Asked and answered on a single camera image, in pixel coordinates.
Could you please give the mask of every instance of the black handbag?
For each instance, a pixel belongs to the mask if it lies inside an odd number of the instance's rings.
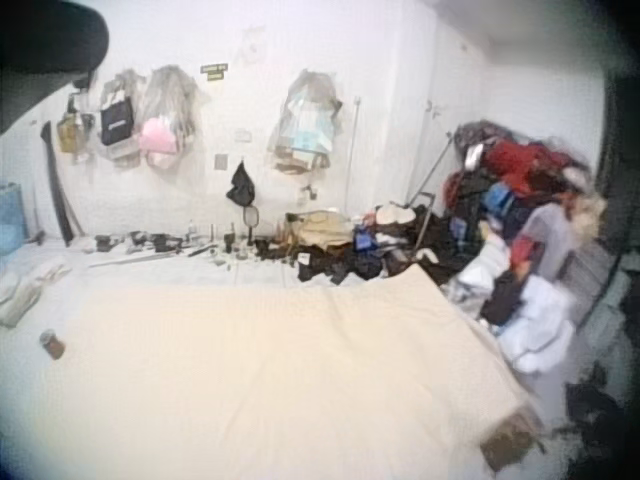
[[[102,120],[101,140],[104,145],[126,140],[133,134],[133,106],[131,98],[112,103],[100,111]]]
[[[227,198],[241,207],[248,207],[256,198],[256,189],[249,174],[244,169],[244,161],[240,162],[236,173],[231,178],[233,188],[227,192]]]

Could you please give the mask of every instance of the pink garment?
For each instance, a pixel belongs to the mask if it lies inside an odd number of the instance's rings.
[[[161,118],[150,118],[142,126],[140,150],[159,153],[177,153],[178,142],[169,125]]]

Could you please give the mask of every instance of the mattress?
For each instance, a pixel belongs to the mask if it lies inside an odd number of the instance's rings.
[[[69,312],[60,360],[22,346],[40,368],[0,424],[34,478],[448,478],[525,402],[419,267],[333,289],[101,285]]]

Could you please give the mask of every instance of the gray cloth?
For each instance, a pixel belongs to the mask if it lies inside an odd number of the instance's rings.
[[[520,234],[544,243],[544,255],[536,273],[550,282],[557,278],[569,253],[579,246],[564,208],[555,203],[536,208]]]

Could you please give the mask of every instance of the bed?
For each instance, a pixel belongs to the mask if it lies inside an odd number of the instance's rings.
[[[526,402],[419,267],[286,289],[203,285],[205,259],[102,270],[68,255],[73,273],[0,331],[2,449],[27,477],[451,478]],[[171,268],[182,281],[132,281]],[[58,361],[46,328],[67,345]]]

